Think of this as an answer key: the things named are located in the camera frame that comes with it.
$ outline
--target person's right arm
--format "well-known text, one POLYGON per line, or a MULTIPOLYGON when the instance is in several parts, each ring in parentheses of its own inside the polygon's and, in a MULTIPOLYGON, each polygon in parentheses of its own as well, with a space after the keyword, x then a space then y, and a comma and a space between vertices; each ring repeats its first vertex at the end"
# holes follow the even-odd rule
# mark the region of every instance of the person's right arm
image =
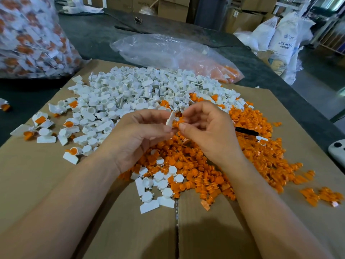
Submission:
POLYGON ((333 258, 245 158, 227 113, 202 101, 183 116, 182 134, 228 176, 262 258, 333 258))

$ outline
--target person's right hand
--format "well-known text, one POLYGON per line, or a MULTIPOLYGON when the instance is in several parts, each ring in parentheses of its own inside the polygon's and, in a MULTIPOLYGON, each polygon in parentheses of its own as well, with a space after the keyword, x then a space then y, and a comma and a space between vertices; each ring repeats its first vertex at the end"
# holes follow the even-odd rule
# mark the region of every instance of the person's right hand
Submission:
POLYGON ((183 112, 181 133, 196 142, 205 156, 220 167, 245 159, 231 117, 209 101, 201 101, 183 112))

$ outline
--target person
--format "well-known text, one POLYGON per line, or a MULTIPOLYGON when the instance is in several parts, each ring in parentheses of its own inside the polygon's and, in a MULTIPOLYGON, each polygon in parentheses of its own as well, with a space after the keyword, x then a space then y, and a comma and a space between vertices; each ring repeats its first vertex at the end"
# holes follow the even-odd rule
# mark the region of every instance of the person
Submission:
MULTIPOLYGON (((120 173, 151 146, 171 138, 170 113, 123 116, 108 138, 31 212, 0 236, 0 258, 70 258, 120 173)), ((228 176, 262 258, 332 258, 245 158, 231 117, 214 104, 190 106, 179 125, 228 176)))

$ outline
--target dark work surface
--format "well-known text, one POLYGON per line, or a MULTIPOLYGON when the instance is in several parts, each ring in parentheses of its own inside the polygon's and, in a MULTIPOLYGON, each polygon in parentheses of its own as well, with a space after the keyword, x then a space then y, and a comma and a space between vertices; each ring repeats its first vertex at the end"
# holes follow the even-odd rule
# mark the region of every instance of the dark work surface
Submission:
MULTIPOLYGON (((331 143, 344 138, 343 133, 338 128, 297 94, 234 35, 149 15, 136 14, 143 21, 143 24, 139 25, 135 23, 133 14, 109 9, 106 9, 106 12, 118 20, 106 14, 59 15, 60 24, 67 37, 84 59, 92 58, 131 64, 125 61, 118 52, 112 51, 109 44, 138 33, 119 30, 115 26, 128 30, 132 30, 134 27, 143 33, 161 33, 197 41, 211 47, 221 47, 216 48, 216 50, 235 63, 245 76, 237 84, 270 89, 325 152, 331 143)), ((15 85, 11 80, 1 81, 0 97, 10 102, 13 110, 7 113, 0 112, 0 145, 8 139, 9 133, 13 129, 36 113, 66 83, 66 79, 55 81, 22 80, 20 83, 21 88, 18 89, 17 84, 15 85)))

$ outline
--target white device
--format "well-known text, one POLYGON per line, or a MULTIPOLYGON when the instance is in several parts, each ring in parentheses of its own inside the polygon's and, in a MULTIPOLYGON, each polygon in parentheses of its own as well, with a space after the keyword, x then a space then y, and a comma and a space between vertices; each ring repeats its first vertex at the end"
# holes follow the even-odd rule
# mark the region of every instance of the white device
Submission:
POLYGON ((345 167, 345 139, 336 141, 328 147, 330 155, 345 167))

